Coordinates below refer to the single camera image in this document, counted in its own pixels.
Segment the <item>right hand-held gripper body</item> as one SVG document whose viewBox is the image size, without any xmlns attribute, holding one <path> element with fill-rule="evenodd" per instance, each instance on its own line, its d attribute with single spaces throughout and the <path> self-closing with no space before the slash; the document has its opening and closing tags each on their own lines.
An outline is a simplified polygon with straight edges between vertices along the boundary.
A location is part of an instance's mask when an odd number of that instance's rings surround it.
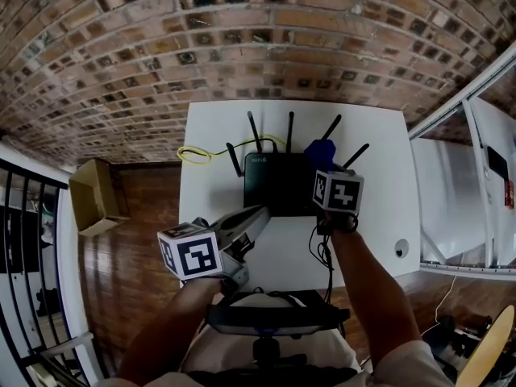
<svg viewBox="0 0 516 387">
<path fill-rule="evenodd" d="M 354 171 L 328 173 L 318 170 L 314 178 L 312 201 L 318 207 L 316 231 L 331 235 L 334 229 L 346 233 L 358 227 L 364 178 Z"/>
</svg>

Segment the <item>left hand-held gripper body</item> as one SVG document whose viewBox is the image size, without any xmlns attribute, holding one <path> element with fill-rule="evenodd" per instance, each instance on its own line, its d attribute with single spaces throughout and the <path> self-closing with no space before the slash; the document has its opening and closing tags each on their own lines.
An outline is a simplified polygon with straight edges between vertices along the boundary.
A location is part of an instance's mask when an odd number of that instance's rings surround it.
<svg viewBox="0 0 516 387">
<path fill-rule="evenodd" d="M 157 240 L 166 268 L 183 283 L 219 278 L 224 293 L 236 293 L 249 281 L 245 261 L 222 249 L 221 239 L 203 218 L 160 231 Z"/>
</svg>

